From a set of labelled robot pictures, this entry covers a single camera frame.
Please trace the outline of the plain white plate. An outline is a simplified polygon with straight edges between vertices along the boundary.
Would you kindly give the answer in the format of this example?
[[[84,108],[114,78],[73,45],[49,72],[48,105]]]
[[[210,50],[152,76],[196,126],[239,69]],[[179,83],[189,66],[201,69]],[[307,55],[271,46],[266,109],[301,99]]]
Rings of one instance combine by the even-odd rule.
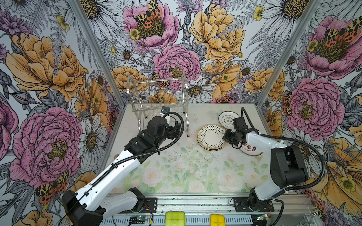
[[[240,150],[250,156],[259,156],[262,155],[263,152],[259,150],[257,147],[250,145],[248,143],[243,143]]]

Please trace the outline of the chrome wire dish rack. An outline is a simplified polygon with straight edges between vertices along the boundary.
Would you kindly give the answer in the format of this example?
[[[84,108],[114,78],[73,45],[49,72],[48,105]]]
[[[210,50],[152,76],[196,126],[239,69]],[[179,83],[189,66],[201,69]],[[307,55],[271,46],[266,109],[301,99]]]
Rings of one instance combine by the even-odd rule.
[[[146,129],[147,123],[154,116],[162,116],[167,111],[180,114],[185,123],[187,136],[190,136],[188,114],[188,86],[184,73],[180,77],[158,78],[137,81],[128,76],[126,93],[130,100],[132,111],[138,120],[138,130]]]

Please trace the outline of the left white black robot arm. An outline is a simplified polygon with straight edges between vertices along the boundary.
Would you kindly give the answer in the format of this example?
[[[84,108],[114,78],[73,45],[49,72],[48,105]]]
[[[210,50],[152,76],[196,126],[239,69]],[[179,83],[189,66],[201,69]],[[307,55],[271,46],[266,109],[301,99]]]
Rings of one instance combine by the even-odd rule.
[[[146,129],[140,131],[124,147],[119,156],[95,179],[62,196],[66,216],[74,226],[98,226],[104,218],[124,211],[140,212],[145,196],[137,188],[108,198],[111,190],[148,157],[160,153],[178,142],[185,122],[177,112],[155,116]]]

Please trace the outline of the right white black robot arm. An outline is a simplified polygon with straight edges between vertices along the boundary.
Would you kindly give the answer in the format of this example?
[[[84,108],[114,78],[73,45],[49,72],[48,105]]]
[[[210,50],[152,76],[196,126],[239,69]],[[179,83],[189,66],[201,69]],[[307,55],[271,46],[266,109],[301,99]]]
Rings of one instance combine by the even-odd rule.
[[[253,211],[262,209],[272,199],[284,194],[294,185],[308,180],[307,167],[301,149],[288,146],[281,138],[270,138],[266,134],[249,128],[243,117],[233,119],[234,131],[228,129],[223,137],[228,144],[248,144],[270,155],[270,176],[262,184],[250,190],[248,206]]]

